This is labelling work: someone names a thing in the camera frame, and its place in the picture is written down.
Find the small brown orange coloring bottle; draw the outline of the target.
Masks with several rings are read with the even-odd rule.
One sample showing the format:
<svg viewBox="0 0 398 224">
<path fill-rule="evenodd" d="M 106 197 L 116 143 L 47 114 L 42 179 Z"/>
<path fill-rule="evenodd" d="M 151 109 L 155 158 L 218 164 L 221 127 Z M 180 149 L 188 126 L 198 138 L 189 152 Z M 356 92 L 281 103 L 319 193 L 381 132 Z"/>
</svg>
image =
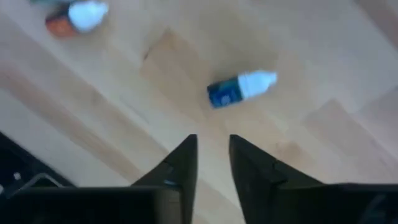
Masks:
<svg viewBox="0 0 398 224">
<path fill-rule="evenodd" d="M 58 38 L 72 37 L 93 31 L 102 24 L 109 12 L 109 4 L 97 0 L 75 1 L 49 15 L 47 30 Z"/>
</svg>

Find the small blue food coloring bottle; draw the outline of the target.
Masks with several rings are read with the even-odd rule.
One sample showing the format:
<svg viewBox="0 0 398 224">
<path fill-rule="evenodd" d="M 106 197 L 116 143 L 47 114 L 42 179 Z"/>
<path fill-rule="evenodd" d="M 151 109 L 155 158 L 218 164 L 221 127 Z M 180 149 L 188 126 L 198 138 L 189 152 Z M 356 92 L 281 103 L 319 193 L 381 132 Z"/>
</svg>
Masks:
<svg viewBox="0 0 398 224">
<path fill-rule="evenodd" d="M 206 90 L 211 106 L 218 109 L 262 95 L 275 85 L 277 80 L 277 72 L 255 70 L 214 82 L 208 85 Z"/>
</svg>

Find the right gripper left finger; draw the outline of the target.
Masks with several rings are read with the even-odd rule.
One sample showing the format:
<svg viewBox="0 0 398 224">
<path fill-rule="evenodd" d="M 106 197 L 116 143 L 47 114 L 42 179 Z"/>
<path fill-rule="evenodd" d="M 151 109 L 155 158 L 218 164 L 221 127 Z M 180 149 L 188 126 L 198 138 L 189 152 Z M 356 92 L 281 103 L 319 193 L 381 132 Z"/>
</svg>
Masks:
<svg viewBox="0 0 398 224">
<path fill-rule="evenodd" d="M 154 224 L 192 224 L 198 176 L 198 139 L 188 135 L 134 187 L 154 192 Z"/>
</svg>

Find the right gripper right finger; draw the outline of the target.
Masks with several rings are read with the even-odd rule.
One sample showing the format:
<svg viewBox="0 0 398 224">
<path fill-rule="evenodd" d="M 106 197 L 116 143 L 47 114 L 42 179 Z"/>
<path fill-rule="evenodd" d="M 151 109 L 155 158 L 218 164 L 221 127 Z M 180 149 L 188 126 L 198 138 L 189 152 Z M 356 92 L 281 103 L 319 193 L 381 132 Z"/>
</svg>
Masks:
<svg viewBox="0 0 398 224">
<path fill-rule="evenodd" d="M 320 217 L 321 182 L 237 134 L 229 137 L 234 184 L 247 224 L 306 224 Z"/>
</svg>

